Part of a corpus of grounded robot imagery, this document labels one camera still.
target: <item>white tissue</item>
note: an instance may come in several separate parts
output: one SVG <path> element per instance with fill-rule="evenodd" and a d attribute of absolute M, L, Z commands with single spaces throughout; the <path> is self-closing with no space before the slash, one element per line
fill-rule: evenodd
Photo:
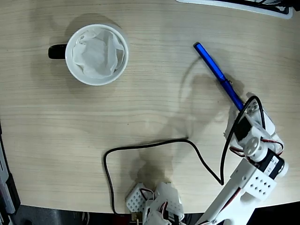
<path fill-rule="evenodd" d="M 121 66 L 124 53 L 124 46 L 114 33 L 93 28 L 76 41 L 73 60 L 86 76 L 101 79 L 112 75 Z"/>

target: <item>mug handle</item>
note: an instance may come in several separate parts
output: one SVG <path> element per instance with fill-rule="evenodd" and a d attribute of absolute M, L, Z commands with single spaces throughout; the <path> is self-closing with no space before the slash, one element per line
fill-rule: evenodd
<path fill-rule="evenodd" d="M 63 60 L 65 59 L 67 44 L 52 45 L 48 49 L 48 57 L 53 60 Z"/>

